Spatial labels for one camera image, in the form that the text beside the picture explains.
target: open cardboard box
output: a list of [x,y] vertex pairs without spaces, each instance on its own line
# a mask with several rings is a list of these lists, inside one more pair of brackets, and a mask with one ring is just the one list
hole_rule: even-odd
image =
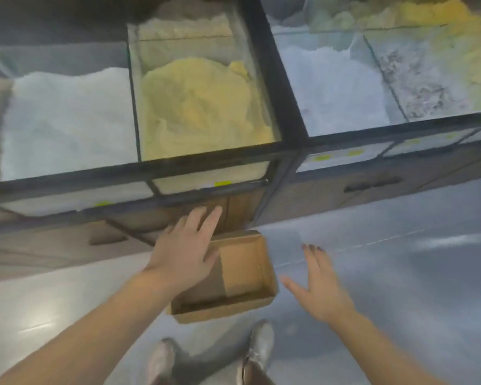
[[272,303],[278,282],[261,233],[219,235],[210,247],[219,249],[210,275],[176,297],[168,308],[178,323],[231,316]]

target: hand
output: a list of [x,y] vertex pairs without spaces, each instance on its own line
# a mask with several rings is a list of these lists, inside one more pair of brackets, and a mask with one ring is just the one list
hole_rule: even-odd
[[155,243],[145,272],[156,273],[157,280],[173,296],[204,280],[219,256],[217,250],[209,252],[208,247],[223,209],[215,207],[199,228],[206,212],[206,207],[194,208],[174,227],[167,227]]
[[308,290],[286,276],[281,277],[283,285],[316,320],[331,325],[354,312],[353,301],[341,287],[327,253],[314,245],[302,248],[308,264]]

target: white shoe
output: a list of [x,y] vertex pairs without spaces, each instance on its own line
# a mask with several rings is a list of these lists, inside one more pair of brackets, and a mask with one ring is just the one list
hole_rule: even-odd
[[148,361],[147,384],[151,385],[157,379],[169,379],[175,363],[176,350],[170,339],[161,340]]
[[251,361],[260,366],[262,370],[267,369],[274,348],[274,329],[267,320],[261,320],[251,331],[248,355]]

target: tiled floor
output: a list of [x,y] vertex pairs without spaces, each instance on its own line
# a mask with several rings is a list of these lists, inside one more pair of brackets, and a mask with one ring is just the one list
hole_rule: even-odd
[[[301,241],[325,247],[359,310],[396,343],[452,384],[481,384],[481,180],[260,230],[277,274],[305,283]],[[0,373],[100,304],[146,259],[0,282]],[[277,384],[368,383],[333,333],[284,288],[269,307],[227,319],[182,326],[159,317],[107,383],[144,384],[150,350],[167,336],[188,353],[181,385],[196,383],[214,363],[231,361],[262,317],[276,328],[269,372]]]

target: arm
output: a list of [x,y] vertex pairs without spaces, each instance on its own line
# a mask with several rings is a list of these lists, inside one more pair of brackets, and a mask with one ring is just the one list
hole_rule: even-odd
[[196,208],[159,237],[147,267],[107,302],[0,377],[0,385],[103,384],[130,346],[181,292],[210,273],[207,253],[221,215]]
[[445,385],[356,311],[321,248],[304,245],[303,251],[308,264],[308,289],[288,277],[282,277],[282,283],[310,315],[327,323],[339,336],[372,385]]

